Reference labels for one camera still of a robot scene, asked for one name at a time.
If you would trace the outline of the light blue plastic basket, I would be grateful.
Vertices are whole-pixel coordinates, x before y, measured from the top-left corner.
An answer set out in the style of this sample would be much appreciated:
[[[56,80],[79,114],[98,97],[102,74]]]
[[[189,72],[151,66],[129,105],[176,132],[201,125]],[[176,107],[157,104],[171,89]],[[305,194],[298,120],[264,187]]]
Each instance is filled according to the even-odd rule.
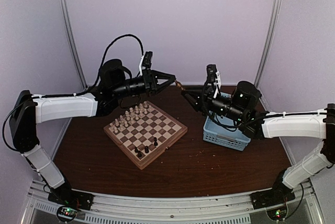
[[[203,140],[228,147],[231,149],[243,151],[250,143],[251,139],[245,136],[236,126],[242,124],[242,114],[238,109],[234,109],[231,103],[231,95],[221,92],[216,98],[228,104],[228,110],[209,109],[210,116],[205,113],[206,121],[203,126]]]

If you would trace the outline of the wooden chess board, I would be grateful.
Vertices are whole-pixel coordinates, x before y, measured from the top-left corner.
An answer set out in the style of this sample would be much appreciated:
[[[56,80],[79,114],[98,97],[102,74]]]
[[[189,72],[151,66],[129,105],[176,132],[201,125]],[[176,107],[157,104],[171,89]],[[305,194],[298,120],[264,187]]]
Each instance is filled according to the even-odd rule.
[[[149,119],[145,128],[141,131],[133,130],[124,134],[114,134],[104,127],[104,132],[120,148],[120,150],[141,170],[151,164],[164,151],[168,150],[177,140],[187,133],[188,128],[168,113],[149,102],[153,107],[153,116]],[[154,137],[158,145],[154,146]],[[145,153],[144,147],[149,147],[149,153]],[[135,147],[142,152],[142,157],[134,152]]]

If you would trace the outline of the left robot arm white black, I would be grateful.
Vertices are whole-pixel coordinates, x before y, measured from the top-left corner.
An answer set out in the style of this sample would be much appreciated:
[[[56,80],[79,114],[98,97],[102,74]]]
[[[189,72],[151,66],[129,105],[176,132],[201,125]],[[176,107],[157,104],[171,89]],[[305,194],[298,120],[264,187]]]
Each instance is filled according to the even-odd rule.
[[[173,74],[152,70],[147,60],[140,64],[138,77],[130,76],[127,79],[125,75],[130,73],[120,59],[112,59],[99,68],[100,82],[96,87],[70,95],[33,95],[25,90],[20,93],[14,109],[9,113],[7,120],[14,150],[33,165],[62,204],[72,204],[75,193],[41,147],[36,125],[56,119],[108,116],[119,106],[120,99],[144,93],[155,95],[176,79]]]

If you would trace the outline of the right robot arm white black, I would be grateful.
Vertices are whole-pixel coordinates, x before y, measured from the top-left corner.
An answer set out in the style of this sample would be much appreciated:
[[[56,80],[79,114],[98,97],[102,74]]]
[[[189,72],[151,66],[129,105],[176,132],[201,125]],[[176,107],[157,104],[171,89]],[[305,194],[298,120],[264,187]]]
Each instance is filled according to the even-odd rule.
[[[217,86],[206,82],[202,87],[184,88],[182,96],[196,110],[211,119],[223,116],[235,123],[251,139],[276,137],[311,137],[322,140],[308,155],[278,175],[268,198],[279,204],[293,188],[334,164],[334,104],[310,112],[275,113],[257,111],[261,92],[250,82],[240,81],[229,97],[222,96]]]

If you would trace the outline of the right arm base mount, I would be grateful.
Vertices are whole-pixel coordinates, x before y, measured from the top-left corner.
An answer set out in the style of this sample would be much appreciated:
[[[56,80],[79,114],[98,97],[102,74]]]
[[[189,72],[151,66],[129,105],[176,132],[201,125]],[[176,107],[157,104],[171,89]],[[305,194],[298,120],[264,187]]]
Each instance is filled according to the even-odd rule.
[[[287,201],[295,199],[295,194],[290,192],[286,195],[282,193],[275,193],[274,190],[268,189],[265,191],[254,192],[250,195],[251,202],[254,209],[267,208]]]

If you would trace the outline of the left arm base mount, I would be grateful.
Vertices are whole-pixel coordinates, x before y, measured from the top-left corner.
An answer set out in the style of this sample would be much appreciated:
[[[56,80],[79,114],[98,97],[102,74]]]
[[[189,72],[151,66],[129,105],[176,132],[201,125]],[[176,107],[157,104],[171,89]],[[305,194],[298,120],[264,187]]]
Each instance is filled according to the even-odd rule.
[[[91,193],[74,191],[65,187],[52,188],[48,195],[48,201],[82,210],[90,210],[93,199],[94,195]]]

